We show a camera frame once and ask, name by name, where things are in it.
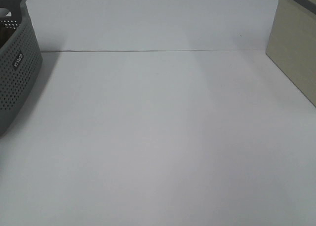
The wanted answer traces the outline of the white backboard panel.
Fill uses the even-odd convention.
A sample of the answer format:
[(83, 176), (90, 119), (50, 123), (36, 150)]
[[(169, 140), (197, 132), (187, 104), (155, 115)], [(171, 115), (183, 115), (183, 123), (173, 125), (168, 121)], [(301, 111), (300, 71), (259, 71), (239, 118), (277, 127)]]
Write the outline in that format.
[(27, 0), (42, 51), (263, 50), (277, 0)]

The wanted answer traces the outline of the beige storage box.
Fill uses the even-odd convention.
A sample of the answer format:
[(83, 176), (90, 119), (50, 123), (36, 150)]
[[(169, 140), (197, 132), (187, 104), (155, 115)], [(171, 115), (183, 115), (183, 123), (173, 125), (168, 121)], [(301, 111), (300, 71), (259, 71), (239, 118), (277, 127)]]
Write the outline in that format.
[(278, 0), (266, 55), (316, 103), (316, 0)]

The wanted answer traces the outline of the grey perforated plastic basket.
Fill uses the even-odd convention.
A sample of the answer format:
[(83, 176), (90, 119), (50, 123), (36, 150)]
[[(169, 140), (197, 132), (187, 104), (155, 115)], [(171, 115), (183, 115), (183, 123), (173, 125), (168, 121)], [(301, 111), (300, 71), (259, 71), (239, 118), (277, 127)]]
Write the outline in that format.
[(26, 0), (0, 0), (10, 16), (0, 18), (0, 133), (3, 135), (27, 100), (42, 66)]

